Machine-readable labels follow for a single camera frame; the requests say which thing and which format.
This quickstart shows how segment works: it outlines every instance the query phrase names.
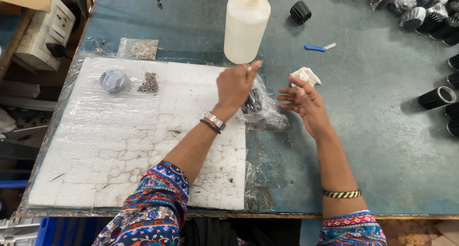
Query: blue utility knife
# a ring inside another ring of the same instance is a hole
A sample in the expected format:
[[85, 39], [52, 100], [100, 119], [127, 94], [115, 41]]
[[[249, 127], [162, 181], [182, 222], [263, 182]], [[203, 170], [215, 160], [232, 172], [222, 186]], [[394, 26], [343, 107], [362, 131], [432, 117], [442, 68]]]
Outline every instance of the blue utility knife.
[[326, 47], [318, 47], [318, 46], [311, 46], [309, 44], [306, 44], [305, 48], [307, 50], [318, 50], [318, 51], [327, 51], [328, 49], [331, 49], [336, 46], [336, 43], [330, 44]]

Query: person's left hand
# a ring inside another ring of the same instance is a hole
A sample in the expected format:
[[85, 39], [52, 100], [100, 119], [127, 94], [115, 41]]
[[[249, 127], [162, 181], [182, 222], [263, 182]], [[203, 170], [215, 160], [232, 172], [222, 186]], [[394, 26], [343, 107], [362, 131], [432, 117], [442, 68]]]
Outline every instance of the person's left hand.
[[252, 63], [250, 71], [247, 71], [249, 65], [244, 64], [227, 68], [220, 74], [217, 78], [219, 102], [212, 110], [212, 114], [226, 122], [238, 111], [249, 97], [260, 64], [261, 61]]

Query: white plastic bottle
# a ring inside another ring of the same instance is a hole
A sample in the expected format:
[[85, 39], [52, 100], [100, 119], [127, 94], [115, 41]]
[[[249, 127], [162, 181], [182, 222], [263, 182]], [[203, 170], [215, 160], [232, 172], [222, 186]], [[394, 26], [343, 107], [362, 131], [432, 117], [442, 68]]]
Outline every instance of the white plastic bottle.
[[255, 59], [270, 14], [267, 0], [228, 0], [223, 50], [231, 62], [242, 64]]

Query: gold and green bangle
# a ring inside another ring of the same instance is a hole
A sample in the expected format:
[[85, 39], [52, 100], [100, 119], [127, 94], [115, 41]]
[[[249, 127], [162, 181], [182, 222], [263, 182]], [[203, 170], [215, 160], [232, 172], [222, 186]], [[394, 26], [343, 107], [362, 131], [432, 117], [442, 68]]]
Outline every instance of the gold and green bangle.
[[323, 190], [324, 195], [327, 197], [331, 198], [336, 198], [336, 199], [350, 199], [350, 198], [357, 198], [362, 195], [361, 190], [356, 190], [356, 191], [349, 191], [349, 192], [332, 192], [332, 191], [327, 191]]

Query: hand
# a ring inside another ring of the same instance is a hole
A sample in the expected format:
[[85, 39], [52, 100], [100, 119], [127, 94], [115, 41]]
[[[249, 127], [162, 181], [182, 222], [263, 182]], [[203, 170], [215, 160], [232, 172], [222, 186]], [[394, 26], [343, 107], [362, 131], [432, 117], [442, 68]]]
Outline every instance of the hand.
[[217, 118], [227, 122], [236, 113], [240, 106], [249, 98], [252, 89], [253, 79], [257, 75], [261, 61], [252, 63], [251, 70], [247, 71], [249, 65], [238, 65], [235, 68], [227, 68], [217, 78], [219, 88], [219, 102], [212, 110]]
[[318, 94], [318, 92], [316, 92], [307, 82], [301, 81], [293, 76], [289, 76], [288, 80], [298, 87], [279, 88], [280, 93], [287, 95], [280, 95], [277, 99], [279, 101], [291, 102], [282, 104], [281, 108], [292, 110], [300, 114], [307, 132], [316, 140], [320, 135], [333, 131], [322, 96], [320, 96], [320, 94]]

